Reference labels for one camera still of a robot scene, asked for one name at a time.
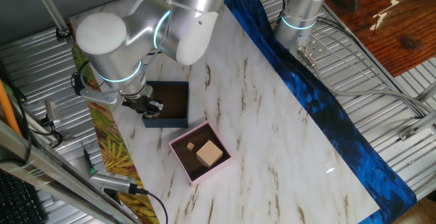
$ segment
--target wooden block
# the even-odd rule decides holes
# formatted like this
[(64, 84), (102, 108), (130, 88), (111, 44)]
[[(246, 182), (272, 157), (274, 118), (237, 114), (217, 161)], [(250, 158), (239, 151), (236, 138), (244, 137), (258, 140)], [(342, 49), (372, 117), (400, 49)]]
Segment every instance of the wooden block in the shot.
[(213, 142), (210, 140), (199, 149), (197, 152), (198, 161), (206, 167), (212, 166), (218, 159), (223, 156), (223, 151), (220, 150)]
[(188, 143), (188, 145), (186, 146), (186, 148), (192, 152), (192, 150), (193, 150), (193, 144), (192, 144), (191, 142)]

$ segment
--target yellow patterned fabric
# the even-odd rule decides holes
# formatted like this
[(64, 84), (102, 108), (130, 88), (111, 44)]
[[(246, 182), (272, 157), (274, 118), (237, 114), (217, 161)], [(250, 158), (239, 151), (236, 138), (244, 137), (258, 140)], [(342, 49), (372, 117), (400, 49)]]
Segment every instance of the yellow patterned fabric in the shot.
[[(87, 58), (80, 51), (77, 44), (74, 44), (72, 52), (74, 64), (78, 69), (87, 61)], [(83, 76), (87, 81), (88, 87), (99, 91), (99, 85), (89, 65), (83, 69)], [(93, 119), (106, 171), (135, 178), (138, 186), (144, 188), (108, 106), (90, 101), (87, 103)], [(120, 200), (129, 207), (143, 223), (159, 223), (148, 196), (130, 195), (126, 193), (119, 193), (118, 195)]]

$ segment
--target white marble surface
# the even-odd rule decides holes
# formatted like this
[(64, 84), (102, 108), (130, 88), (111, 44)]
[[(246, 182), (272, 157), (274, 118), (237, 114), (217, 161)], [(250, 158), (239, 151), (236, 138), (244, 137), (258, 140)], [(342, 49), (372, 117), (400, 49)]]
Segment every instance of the white marble surface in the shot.
[[(134, 2), (70, 20), (77, 27), (91, 12), (124, 16)], [(190, 187), (168, 146), (188, 129), (146, 129), (133, 110), (114, 107), (141, 180), (166, 205), (169, 223), (358, 223), (379, 209), (228, 8), (200, 61), (182, 66), (161, 54), (147, 80), (188, 80), (190, 128), (209, 120), (234, 158)]]

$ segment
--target blue cloth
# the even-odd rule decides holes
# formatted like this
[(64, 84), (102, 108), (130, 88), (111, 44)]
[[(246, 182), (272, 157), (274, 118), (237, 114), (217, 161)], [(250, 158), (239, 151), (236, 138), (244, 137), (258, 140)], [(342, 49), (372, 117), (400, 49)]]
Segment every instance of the blue cloth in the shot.
[(374, 151), (332, 93), (275, 39), (260, 0), (225, 4), (380, 207), (360, 223), (391, 223), (411, 208), (414, 192)]

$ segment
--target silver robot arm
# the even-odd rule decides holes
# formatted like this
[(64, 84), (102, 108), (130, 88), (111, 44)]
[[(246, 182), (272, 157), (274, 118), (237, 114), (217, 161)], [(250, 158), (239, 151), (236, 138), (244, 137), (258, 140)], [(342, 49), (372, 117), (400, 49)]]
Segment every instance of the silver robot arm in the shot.
[(124, 18), (103, 12), (86, 17), (77, 28), (77, 44), (111, 92), (82, 89), (80, 94), (91, 101), (113, 104), (120, 93), (124, 105), (136, 112), (159, 114), (162, 104), (152, 100), (153, 90), (146, 85), (141, 60), (159, 47), (183, 65), (198, 61), (207, 49), (222, 3), (138, 0)]
[(285, 14), (279, 19), (275, 37), (295, 57), (306, 47), (324, 0), (286, 0)]

